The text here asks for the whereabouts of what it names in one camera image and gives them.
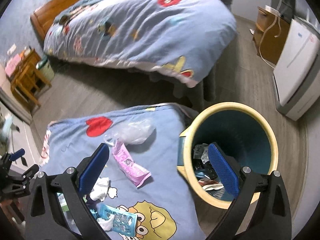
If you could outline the white tissue wad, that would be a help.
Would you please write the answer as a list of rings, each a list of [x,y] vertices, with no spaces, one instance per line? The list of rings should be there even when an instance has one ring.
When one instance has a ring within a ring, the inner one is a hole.
[[[110,187],[110,180],[108,177],[98,178],[93,186],[89,197],[93,201],[100,200],[103,202],[108,194],[108,189]]]

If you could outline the black plastic bag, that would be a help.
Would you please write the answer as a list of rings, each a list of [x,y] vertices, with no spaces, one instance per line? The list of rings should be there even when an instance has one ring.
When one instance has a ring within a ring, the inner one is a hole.
[[[215,180],[217,174],[208,157],[208,144],[198,144],[193,149],[192,164],[197,178]]]

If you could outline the pink snack wrapper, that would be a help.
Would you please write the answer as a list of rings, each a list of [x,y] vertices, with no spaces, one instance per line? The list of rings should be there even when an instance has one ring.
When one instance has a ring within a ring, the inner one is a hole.
[[[149,177],[151,172],[137,164],[127,150],[123,142],[117,140],[112,147],[112,155],[115,158],[120,169],[125,173],[127,178],[136,186],[141,187]]]

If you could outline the clear plastic bag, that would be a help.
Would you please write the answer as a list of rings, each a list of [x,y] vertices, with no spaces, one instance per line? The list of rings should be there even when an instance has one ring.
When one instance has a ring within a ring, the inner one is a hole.
[[[152,135],[155,129],[149,119],[120,122],[105,134],[104,142],[109,146],[114,146],[117,141],[125,145],[140,145]]]

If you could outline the blue blister pill pack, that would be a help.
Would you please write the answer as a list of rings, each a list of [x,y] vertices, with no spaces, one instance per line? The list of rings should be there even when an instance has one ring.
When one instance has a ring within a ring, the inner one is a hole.
[[[104,220],[109,220],[112,215],[114,216],[112,231],[127,237],[136,236],[137,215],[135,213],[101,204],[98,207],[98,214]]]

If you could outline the yellow teal trash bin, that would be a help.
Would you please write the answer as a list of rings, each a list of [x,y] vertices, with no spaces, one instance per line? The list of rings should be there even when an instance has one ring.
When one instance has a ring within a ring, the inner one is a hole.
[[[241,166],[248,166],[256,173],[271,174],[277,169],[277,140],[259,112],[237,102],[222,102],[206,108],[179,136],[177,170],[194,192],[214,207],[228,209],[233,197],[227,192],[214,197],[204,191],[192,163],[194,147],[212,142]]]

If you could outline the near bed cartoon blue cover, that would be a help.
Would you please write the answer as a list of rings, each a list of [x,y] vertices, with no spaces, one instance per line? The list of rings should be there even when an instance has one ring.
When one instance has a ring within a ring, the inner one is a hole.
[[[111,239],[205,239],[177,171],[180,133],[197,113],[176,103],[65,119],[47,127],[41,171],[61,174],[99,147],[86,195]]]

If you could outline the wooden side table left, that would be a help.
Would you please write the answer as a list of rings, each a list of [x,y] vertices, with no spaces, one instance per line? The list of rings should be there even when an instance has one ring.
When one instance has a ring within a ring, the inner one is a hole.
[[[36,68],[41,60],[35,49],[23,57],[17,65],[10,82],[10,90],[23,107],[31,110],[32,106],[41,107],[37,96],[46,87],[51,87],[50,81]]]

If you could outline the small white green bin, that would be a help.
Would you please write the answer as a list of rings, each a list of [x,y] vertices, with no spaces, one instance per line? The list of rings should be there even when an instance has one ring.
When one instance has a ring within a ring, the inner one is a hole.
[[[55,72],[54,72],[53,68],[51,67],[51,64],[48,60],[48,57],[46,57],[46,56],[43,57],[36,64],[36,69],[38,69],[48,81],[53,80],[53,78],[55,76]]]

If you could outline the pink box on table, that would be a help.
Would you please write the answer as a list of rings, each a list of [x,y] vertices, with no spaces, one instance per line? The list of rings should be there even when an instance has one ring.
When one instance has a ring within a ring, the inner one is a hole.
[[[14,71],[16,70],[20,62],[21,62],[21,57],[19,54],[16,54],[7,62],[5,67],[5,73],[7,77],[11,77],[13,75]]]

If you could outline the white air purifier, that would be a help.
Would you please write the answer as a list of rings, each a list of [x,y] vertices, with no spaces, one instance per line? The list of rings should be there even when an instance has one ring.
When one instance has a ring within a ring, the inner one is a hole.
[[[293,121],[319,98],[319,31],[304,19],[291,21],[273,85],[277,111]]]

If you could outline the wooden headboard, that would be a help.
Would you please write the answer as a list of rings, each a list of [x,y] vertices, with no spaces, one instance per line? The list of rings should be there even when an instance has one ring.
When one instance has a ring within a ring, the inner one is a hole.
[[[46,34],[52,25],[54,18],[79,0],[51,0],[37,8],[31,15],[30,21],[37,38],[44,42]]]

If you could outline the wooden nightstand right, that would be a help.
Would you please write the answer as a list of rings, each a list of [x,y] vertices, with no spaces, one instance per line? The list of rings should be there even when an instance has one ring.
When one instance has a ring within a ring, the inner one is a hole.
[[[275,14],[258,7],[253,42],[257,55],[277,64],[289,33],[290,24]]]

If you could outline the large bed cartoon duvet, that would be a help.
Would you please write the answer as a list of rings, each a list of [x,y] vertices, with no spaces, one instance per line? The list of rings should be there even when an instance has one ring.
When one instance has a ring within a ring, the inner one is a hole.
[[[233,0],[79,0],[59,13],[44,53],[74,63],[136,68],[192,88],[236,34]]]

